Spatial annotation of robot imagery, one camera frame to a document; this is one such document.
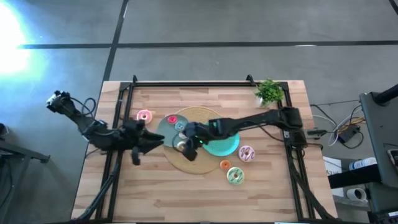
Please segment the potted plant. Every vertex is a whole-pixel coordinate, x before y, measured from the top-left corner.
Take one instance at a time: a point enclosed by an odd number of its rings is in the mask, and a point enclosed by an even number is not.
[[[279,84],[269,78],[258,84],[257,92],[254,94],[260,99],[261,106],[267,106],[269,103],[281,100],[284,97],[284,92]]]

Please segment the wooden table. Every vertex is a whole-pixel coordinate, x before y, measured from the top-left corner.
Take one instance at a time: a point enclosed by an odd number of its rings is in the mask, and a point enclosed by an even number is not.
[[[113,122],[119,84],[104,82],[101,91],[96,118],[108,124]],[[304,82],[288,81],[288,84],[292,104],[300,109],[305,129],[312,128]],[[189,106],[205,106],[223,117],[240,118],[266,110],[257,107],[253,91],[251,87],[135,87],[131,116],[142,109],[151,110],[154,120],[147,127],[153,131],[165,115]],[[276,105],[270,105],[270,108],[276,108]],[[282,138],[279,129],[269,127],[267,130]],[[297,221],[284,145],[258,128],[240,132],[240,135],[241,146],[247,144],[256,150],[255,160],[241,165],[245,172],[241,185],[230,185],[221,169],[202,175],[186,174],[167,161],[161,147],[141,156],[140,166],[131,164],[130,151],[126,151],[113,221]],[[88,152],[92,150],[94,147],[89,146]],[[322,152],[317,146],[309,146],[305,151],[310,188],[326,210],[336,217]],[[228,159],[232,163],[238,161],[236,154]],[[98,193],[104,162],[105,156],[99,151],[85,160],[72,218],[81,215]],[[303,193],[300,193],[304,214],[307,214]],[[105,200],[103,216],[108,211],[108,200]]]

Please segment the gray floor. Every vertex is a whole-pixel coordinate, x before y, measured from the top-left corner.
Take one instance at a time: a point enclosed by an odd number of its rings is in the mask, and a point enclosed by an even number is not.
[[[0,25],[17,25],[6,27],[9,32],[0,35],[0,46],[16,41],[109,44],[121,4],[122,0],[1,1],[0,15],[7,17]],[[388,0],[132,0],[120,42],[398,40],[397,24]],[[51,154],[48,164],[32,162],[29,167],[12,223],[70,218],[87,143],[73,123],[45,108],[45,101],[58,89],[82,100],[97,98],[108,55],[109,49],[0,52],[0,122],[11,129],[7,141]],[[310,102],[317,104],[355,100],[360,93],[395,85],[397,58],[396,45],[119,49],[110,80],[131,80],[133,74],[140,80],[242,80],[247,74],[256,79],[299,79],[305,80]],[[342,120],[356,105],[324,109]],[[316,124],[331,128],[322,120]],[[337,144],[325,147],[323,154],[372,156],[363,129],[365,141],[358,149]],[[338,211],[344,220],[366,221],[363,213]]]

